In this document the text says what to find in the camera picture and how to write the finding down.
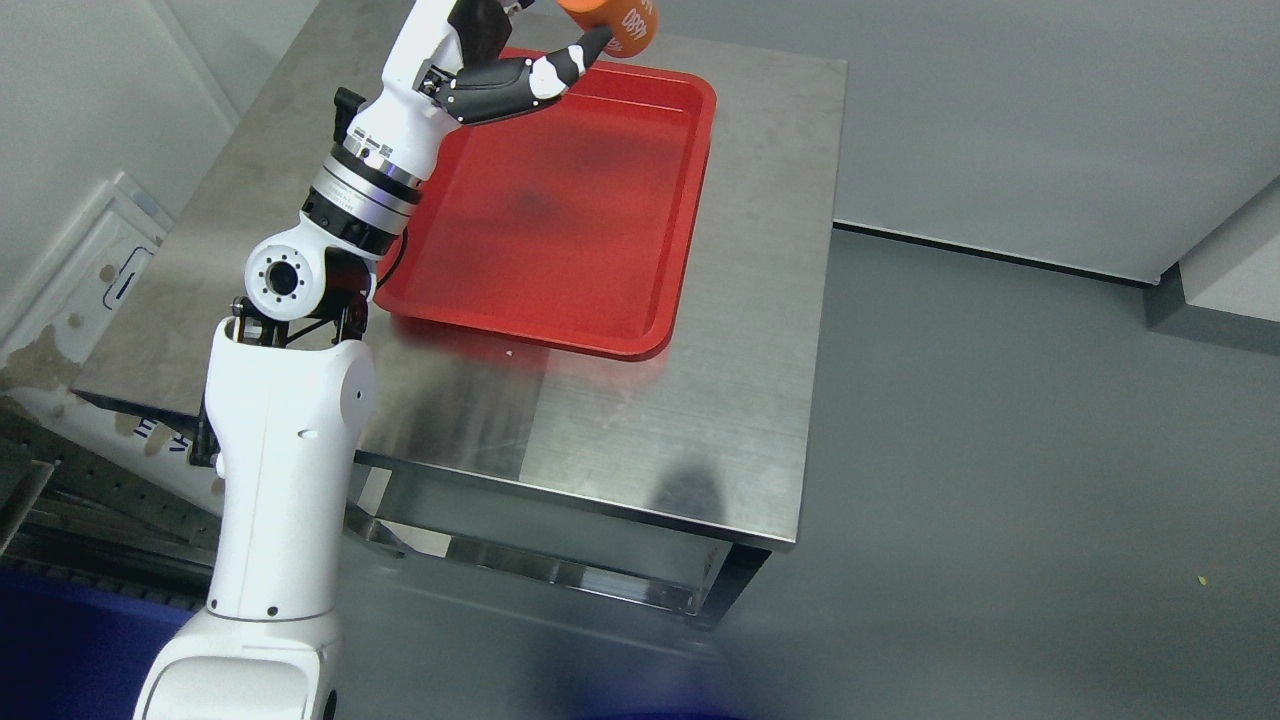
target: gray wall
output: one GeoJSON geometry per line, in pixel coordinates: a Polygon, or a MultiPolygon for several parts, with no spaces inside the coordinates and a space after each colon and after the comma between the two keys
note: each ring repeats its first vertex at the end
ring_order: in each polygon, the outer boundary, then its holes
{"type": "Polygon", "coordinates": [[[1277,363],[1147,332],[1134,288],[837,233],[800,543],[717,633],[352,542],[346,712],[1274,716],[1277,363]]]}
{"type": "Polygon", "coordinates": [[[659,8],[662,32],[849,60],[855,224],[1155,282],[1280,174],[1271,0],[659,8]]]}

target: metal table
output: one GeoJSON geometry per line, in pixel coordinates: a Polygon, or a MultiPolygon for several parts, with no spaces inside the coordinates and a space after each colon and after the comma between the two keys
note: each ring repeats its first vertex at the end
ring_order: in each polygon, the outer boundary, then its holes
{"type": "MultiPolygon", "coordinates": [[[[338,85],[379,91],[408,3],[321,0],[76,382],[189,428],[242,263],[292,225],[338,85]]],[[[572,41],[522,14],[511,44],[572,41]]],[[[718,95],[675,334],[623,363],[374,309],[379,411],[348,525],[367,538],[713,625],[795,543],[845,63],[659,35],[640,59],[718,95]]]]}

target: wall baseboard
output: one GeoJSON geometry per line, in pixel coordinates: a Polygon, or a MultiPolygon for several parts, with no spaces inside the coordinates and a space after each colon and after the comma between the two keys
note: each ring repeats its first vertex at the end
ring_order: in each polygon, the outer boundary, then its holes
{"type": "Polygon", "coordinates": [[[1178,265],[1143,292],[1147,327],[1161,334],[1236,350],[1280,355],[1280,323],[1189,305],[1178,265]]]}

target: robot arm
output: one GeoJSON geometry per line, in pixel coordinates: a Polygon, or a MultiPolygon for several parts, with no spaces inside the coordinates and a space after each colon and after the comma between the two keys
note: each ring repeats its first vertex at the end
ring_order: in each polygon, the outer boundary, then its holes
{"type": "Polygon", "coordinates": [[[636,15],[613,26],[575,17],[586,27],[577,44],[498,59],[508,14],[530,1],[417,0],[378,99],[365,106],[339,90],[334,145],[297,225],[252,250],[247,295],[214,333],[192,462],[216,459],[227,480],[218,559],[205,609],[160,651],[136,720],[333,717],[346,487],[378,395],[361,341],[376,263],[421,201],[449,132],[553,105],[618,29],[637,27],[636,15]],[[311,324],[291,334],[302,320],[311,324]],[[326,324],[333,347],[287,347],[326,324]]]}

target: red plastic tray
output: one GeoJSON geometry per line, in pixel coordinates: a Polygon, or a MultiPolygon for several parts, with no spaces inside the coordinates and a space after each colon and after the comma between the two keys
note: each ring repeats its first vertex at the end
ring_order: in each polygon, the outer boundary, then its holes
{"type": "Polygon", "coordinates": [[[695,76],[596,63],[556,108],[456,131],[375,301],[554,347],[653,356],[676,320],[714,109],[695,76]]]}

